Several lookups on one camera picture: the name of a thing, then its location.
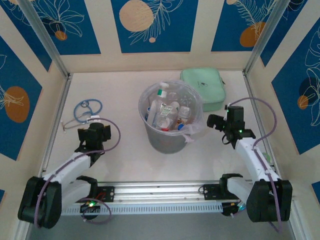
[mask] blue bottle cap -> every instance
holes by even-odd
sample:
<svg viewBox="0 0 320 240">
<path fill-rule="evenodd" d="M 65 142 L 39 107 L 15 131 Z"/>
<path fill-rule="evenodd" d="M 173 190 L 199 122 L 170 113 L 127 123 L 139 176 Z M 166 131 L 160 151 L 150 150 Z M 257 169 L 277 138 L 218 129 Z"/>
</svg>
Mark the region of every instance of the blue bottle cap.
<svg viewBox="0 0 320 240">
<path fill-rule="evenodd" d="M 178 131 L 179 131 L 180 129 L 182 129 L 183 127 L 184 127 L 184 124 L 183 124 L 183 123 L 179 124 L 179 125 L 178 125 L 178 128 L 177 128 Z"/>
</svg>

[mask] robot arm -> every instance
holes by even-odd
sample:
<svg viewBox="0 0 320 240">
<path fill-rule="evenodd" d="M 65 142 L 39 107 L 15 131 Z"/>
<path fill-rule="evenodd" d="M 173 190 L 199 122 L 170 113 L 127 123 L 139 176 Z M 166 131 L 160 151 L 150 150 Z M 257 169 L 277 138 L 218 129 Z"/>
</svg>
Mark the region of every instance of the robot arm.
<svg viewBox="0 0 320 240">
<path fill-rule="evenodd" d="M 34 222 L 38 196 L 45 182 L 52 175 L 54 177 L 49 180 L 39 206 L 37 223 L 41 227 L 52 228 L 58 222 L 62 209 L 79 199 L 97 196 L 97 180 L 79 175 L 104 154 L 103 142 L 111 139 L 111 129 L 109 125 L 104 126 L 100 121 L 94 120 L 88 129 L 78 129 L 78 136 L 80 145 L 66 162 L 43 177 L 33 176 L 27 181 L 18 211 L 20 220 Z M 67 162 L 74 159 L 76 160 L 65 166 Z"/>
<path fill-rule="evenodd" d="M 250 173 L 253 185 L 239 174 L 224 174 L 220 179 L 220 188 L 224 193 L 237 196 L 246 204 L 252 222 L 274 222 L 277 220 L 275 196 L 271 180 L 275 184 L 282 221 L 290 216 L 292 186 L 288 180 L 281 178 L 273 171 L 257 146 L 256 136 L 250 129 L 245 129 L 244 109 L 240 106 L 226 106 L 226 117 L 210 115 L 207 126 L 224 132 L 235 151 L 244 160 Z"/>
</svg>

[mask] white table surface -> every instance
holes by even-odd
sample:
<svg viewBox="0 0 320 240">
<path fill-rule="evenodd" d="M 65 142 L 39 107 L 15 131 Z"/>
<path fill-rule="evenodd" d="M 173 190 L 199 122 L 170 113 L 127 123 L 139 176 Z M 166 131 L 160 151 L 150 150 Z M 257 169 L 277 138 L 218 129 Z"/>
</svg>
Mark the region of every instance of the white table surface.
<svg viewBox="0 0 320 240">
<path fill-rule="evenodd" d="M 241 71 L 220 71 L 226 89 L 225 103 L 248 97 Z M 72 78 L 65 107 L 64 122 L 73 118 L 77 103 L 85 99 L 99 99 L 103 109 L 99 114 L 114 121 L 121 130 L 120 144 L 106 152 L 82 175 L 96 178 L 100 182 L 162 182 L 218 180 L 222 174 L 239 173 L 250 179 L 244 161 L 231 145 L 223 145 L 223 132 L 207 128 L 203 136 L 178 153 L 162 154 L 149 143 L 147 132 L 138 111 L 141 93 L 150 85 L 178 80 L 180 71 L 99 72 L 75 73 Z M 246 128 L 260 137 L 258 124 L 249 100 L 240 103 L 244 107 Z M 207 120 L 210 112 L 204 114 Z M 215 114 L 223 116 L 225 111 Z M 111 140 L 104 143 L 109 148 L 118 139 L 117 130 L 111 127 Z M 47 173 L 65 162 L 78 147 L 77 128 L 63 132 L 62 126 L 56 134 Z"/>
</svg>

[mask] mint green pouch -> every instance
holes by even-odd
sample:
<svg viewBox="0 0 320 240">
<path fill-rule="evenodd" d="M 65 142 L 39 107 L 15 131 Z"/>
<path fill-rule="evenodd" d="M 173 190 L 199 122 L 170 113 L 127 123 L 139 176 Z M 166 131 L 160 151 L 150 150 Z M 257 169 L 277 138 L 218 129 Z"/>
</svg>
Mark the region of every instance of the mint green pouch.
<svg viewBox="0 0 320 240">
<path fill-rule="evenodd" d="M 220 110 L 226 99 L 224 83 L 213 67 L 188 68 L 181 72 L 180 79 L 192 86 L 202 97 L 203 111 Z"/>
</svg>

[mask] clear plastic bucket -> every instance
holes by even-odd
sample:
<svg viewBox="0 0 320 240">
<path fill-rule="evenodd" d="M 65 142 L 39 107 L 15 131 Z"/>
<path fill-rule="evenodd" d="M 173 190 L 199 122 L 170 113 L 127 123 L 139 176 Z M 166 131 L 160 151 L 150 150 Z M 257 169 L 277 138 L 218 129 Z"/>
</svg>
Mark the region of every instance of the clear plastic bucket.
<svg viewBox="0 0 320 240">
<path fill-rule="evenodd" d="M 142 93 L 138 108 L 150 144 L 161 153 L 174 154 L 186 146 L 188 136 L 200 132 L 205 127 L 203 101 L 196 90 L 183 81 L 165 81 L 165 83 L 169 84 L 169 88 L 166 90 L 166 103 L 170 104 L 176 101 L 180 106 L 188 107 L 191 110 L 191 116 L 186 126 L 179 131 L 162 131 L 147 124 L 147 109 L 156 98 L 160 83 L 148 87 Z"/>
</svg>

